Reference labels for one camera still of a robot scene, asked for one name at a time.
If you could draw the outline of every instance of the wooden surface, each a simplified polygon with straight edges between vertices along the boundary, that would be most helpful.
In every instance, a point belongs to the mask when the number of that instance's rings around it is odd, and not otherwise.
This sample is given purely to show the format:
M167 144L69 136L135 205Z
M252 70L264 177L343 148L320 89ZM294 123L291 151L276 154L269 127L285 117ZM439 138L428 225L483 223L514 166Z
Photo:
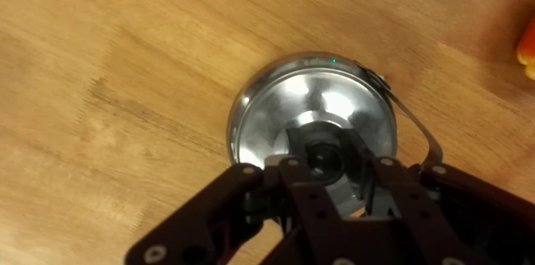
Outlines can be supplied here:
M535 202L535 0L0 0L0 263L119 264L222 172L242 84L291 52L359 60L447 162ZM424 139L399 115L399 156ZM234 264L280 238L268 224Z

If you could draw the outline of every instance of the metal bowl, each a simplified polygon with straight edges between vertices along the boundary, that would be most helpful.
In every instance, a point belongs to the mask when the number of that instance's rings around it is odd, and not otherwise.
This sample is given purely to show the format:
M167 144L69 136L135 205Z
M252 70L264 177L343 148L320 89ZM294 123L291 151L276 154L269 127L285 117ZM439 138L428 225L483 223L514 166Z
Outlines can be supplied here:
M395 157L397 131L390 101L355 61L325 52L292 54L254 75L232 106L227 145L233 163L264 168L288 153L287 128L311 122L353 128L377 156ZM361 208L347 176L326 189L342 216Z

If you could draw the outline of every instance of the orange object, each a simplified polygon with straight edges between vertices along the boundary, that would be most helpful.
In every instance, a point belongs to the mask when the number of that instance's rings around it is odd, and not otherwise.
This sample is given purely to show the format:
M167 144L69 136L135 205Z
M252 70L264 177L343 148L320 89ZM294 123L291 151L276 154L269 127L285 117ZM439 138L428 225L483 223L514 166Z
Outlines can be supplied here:
M526 66L526 75L535 80L535 17L527 26L527 30L522 36L516 48L518 61Z

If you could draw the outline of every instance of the wood grain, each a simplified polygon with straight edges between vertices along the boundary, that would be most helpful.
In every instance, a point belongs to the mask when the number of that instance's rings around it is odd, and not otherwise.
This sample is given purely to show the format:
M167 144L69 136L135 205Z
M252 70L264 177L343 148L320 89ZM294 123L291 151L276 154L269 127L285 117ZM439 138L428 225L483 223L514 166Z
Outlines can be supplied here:
M535 0L0 0L0 263L118 264L229 165L259 68L323 50L386 76L450 164L535 202ZM424 139L399 115L399 157ZM258 263L274 225L235 257Z

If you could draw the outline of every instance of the screw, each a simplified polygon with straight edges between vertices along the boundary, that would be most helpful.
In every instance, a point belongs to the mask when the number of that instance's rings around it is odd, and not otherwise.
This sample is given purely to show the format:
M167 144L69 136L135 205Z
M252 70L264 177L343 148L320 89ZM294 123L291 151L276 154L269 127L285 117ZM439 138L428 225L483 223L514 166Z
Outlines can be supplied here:
M345 257L339 257L334 260L333 265L355 265L352 260L346 259Z
M463 261L457 259L456 257L445 257L442 260L442 265L465 265Z
M392 166L394 164L394 161L390 158L382 158L381 164L384 164L385 166Z
M143 259L145 263L154 264L162 261L167 255L167 248L161 244L153 245L145 250L143 254Z
M243 168L243 173L245 174L253 174L255 172L255 170L251 167L246 167L246 168Z
M434 166L432 168L433 172L435 173L438 173L438 174L445 174L446 173L446 168L444 168L443 166Z
M288 165L297 166L299 164L298 160L288 160Z

